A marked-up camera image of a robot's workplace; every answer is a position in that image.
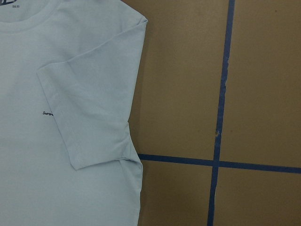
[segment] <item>ribbed neckline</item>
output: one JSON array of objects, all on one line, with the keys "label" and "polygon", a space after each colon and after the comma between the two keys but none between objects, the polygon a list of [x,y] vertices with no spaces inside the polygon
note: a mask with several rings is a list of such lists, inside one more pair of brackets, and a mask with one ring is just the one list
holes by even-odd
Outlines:
[{"label": "ribbed neckline", "polygon": [[0,21],[0,33],[22,32],[43,23],[48,17],[52,15],[61,1],[62,0],[49,0],[49,2],[42,10],[25,20],[15,22]]}]

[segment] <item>folded sleeve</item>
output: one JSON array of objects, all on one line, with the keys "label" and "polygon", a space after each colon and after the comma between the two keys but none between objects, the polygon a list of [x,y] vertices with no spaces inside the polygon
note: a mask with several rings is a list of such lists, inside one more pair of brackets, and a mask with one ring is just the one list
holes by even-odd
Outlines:
[{"label": "folded sleeve", "polygon": [[75,170],[131,159],[128,118],[148,20],[37,77]]}]

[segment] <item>light blue t-shirt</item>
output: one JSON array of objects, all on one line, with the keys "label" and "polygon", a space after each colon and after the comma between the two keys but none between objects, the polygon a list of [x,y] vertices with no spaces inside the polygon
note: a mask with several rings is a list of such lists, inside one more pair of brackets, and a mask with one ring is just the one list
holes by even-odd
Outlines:
[{"label": "light blue t-shirt", "polygon": [[0,0],[0,226],[137,225],[147,22],[120,0]]}]

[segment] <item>t-shirt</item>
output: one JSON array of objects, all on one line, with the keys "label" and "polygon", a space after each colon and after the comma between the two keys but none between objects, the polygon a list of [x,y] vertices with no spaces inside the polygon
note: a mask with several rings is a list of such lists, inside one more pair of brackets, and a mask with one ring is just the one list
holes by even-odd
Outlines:
[{"label": "t-shirt", "polygon": [[137,225],[147,22],[120,0],[0,0],[0,226]]}]

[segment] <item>brown surface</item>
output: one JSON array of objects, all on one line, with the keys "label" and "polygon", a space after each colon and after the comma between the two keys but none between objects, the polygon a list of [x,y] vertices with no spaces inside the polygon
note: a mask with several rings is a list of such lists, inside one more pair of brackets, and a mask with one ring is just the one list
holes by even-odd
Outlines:
[{"label": "brown surface", "polygon": [[221,160],[301,167],[301,1],[237,0]]},{"label": "brown surface", "polygon": [[137,152],[212,159],[227,1],[124,2],[149,20],[129,121]]},{"label": "brown surface", "polygon": [[214,226],[299,226],[300,184],[300,174],[220,168]]},{"label": "brown surface", "polygon": [[207,224],[211,167],[143,161],[139,226]]}]

